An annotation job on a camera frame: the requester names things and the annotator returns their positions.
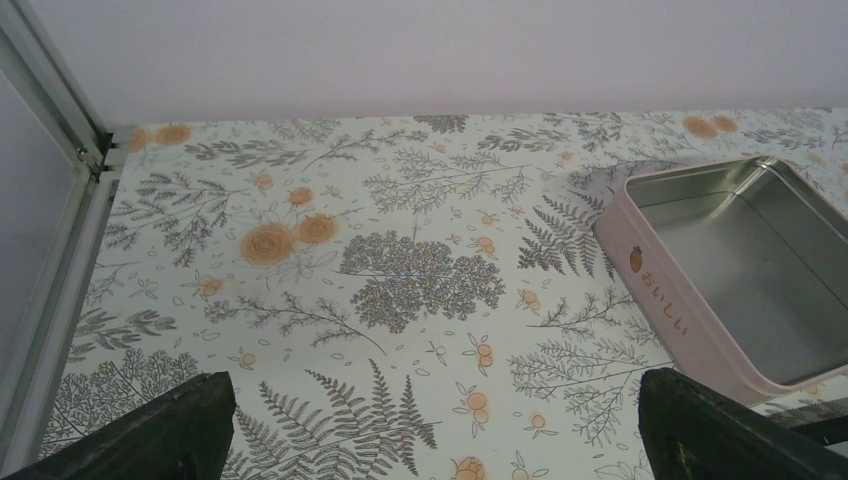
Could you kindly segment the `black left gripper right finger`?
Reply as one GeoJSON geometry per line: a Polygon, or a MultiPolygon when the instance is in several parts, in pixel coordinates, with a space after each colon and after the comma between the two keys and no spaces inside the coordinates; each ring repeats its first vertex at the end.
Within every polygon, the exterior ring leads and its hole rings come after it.
{"type": "Polygon", "coordinates": [[[641,378],[638,427],[657,479],[844,479],[847,419],[787,427],[671,368],[641,378]]]}

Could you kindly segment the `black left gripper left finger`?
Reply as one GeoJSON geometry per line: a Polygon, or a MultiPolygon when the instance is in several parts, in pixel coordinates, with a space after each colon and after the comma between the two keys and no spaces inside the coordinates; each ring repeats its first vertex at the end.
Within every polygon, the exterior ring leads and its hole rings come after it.
{"type": "Polygon", "coordinates": [[[236,398],[227,372],[199,374],[9,479],[220,479],[236,398]]]}

